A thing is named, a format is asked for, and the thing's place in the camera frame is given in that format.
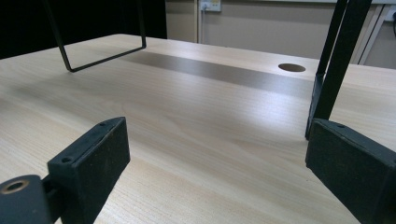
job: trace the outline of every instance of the black bracket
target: black bracket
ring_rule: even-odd
[[[396,152],[347,126],[314,119],[306,166],[361,223],[396,223]]]
[[[338,0],[335,5],[315,77],[306,139],[309,138],[312,119],[330,118],[371,3],[372,0]]]
[[[130,161],[125,118],[103,121],[48,162],[0,185],[0,223],[92,224]]]
[[[312,93],[305,162],[358,221],[396,223],[396,153],[329,121],[371,2],[335,6]]]
[[[72,68],[71,65],[70,65],[69,59],[67,57],[66,50],[64,48],[64,42],[62,40],[61,32],[59,30],[59,27],[57,25],[57,22],[55,20],[55,17],[53,15],[52,10],[51,10],[50,2],[49,2],[49,0],[42,0],[42,1],[44,3],[44,8],[47,11],[47,15],[49,17],[49,23],[50,23],[50,26],[52,28],[52,32],[53,32],[53,34],[55,36],[56,43],[58,44],[59,50],[61,51],[61,54],[62,54],[62,58],[64,59],[64,65],[66,66],[67,70],[72,72],[72,73],[77,72],[77,71],[82,70],[82,69],[85,69],[85,68],[88,68],[88,67],[92,67],[92,66],[97,65],[99,63],[104,63],[104,62],[119,58],[121,56],[130,54],[130,53],[133,53],[133,52],[137,52],[137,51],[139,51],[141,49],[145,49],[146,46],[147,46],[147,43],[146,43],[146,30],[145,30],[145,23],[144,23],[144,19],[143,19],[142,3],[141,3],[141,0],[136,0],[137,13],[138,13],[138,18],[139,18],[140,36],[141,36],[141,39],[142,39],[142,46],[139,47],[139,48],[136,48],[136,49],[131,49],[131,50],[128,50],[126,52],[123,52],[123,53],[120,53],[120,54],[117,54],[117,55],[114,55],[114,56],[111,56],[111,57],[96,61],[94,63],[88,63],[88,64],[85,64],[85,65],[79,66],[77,68]]]

